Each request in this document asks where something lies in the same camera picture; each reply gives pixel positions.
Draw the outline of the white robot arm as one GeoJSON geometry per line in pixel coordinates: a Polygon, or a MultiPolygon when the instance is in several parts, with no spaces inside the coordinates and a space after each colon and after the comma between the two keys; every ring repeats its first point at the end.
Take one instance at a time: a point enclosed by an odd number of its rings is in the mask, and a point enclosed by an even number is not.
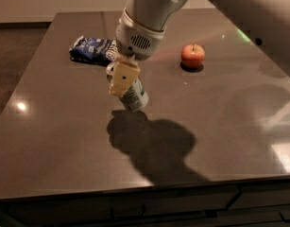
{"type": "MultiPolygon", "coordinates": [[[[110,93],[123,96],[188,0],[127,0],[116,28],[118,55],[110,93]]],[[[290,0],[208,0],[290,77],[290,0]]]]}

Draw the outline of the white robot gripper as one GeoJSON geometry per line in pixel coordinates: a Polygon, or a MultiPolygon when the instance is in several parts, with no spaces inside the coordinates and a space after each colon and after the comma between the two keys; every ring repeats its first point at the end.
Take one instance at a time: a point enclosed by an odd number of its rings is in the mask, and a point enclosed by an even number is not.
{"type": "MultiPolygon", "coordinates": [[[[151,30],[136,23],[124,10],[116,28],[118,53],[135,56],[136,61],[145,61],[156,52],[164,34],[164,31],[151,30]]],[[[115,61],[111,68],[110,93],[122,97],[138,78],[140,68],[135,61],[115,61]]]]}

